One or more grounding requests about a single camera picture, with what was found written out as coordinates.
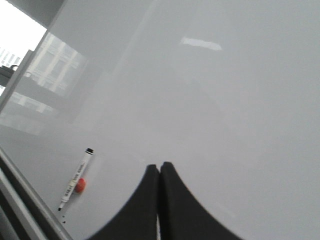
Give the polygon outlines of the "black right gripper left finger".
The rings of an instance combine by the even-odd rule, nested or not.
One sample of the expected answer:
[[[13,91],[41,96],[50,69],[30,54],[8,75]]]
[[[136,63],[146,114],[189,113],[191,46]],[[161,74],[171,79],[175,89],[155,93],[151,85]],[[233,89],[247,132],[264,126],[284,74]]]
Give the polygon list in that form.
[[[144,175],[120,211],[90,240],[156,240],[160,173],[155,164]]]

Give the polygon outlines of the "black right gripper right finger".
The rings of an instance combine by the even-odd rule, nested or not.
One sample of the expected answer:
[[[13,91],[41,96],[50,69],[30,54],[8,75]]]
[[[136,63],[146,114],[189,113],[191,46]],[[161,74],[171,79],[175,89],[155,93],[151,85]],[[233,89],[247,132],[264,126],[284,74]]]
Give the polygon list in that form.
[[[240,239],[198,202],[171,162],[164,162],[160,168],[158,196],[162,240]]]

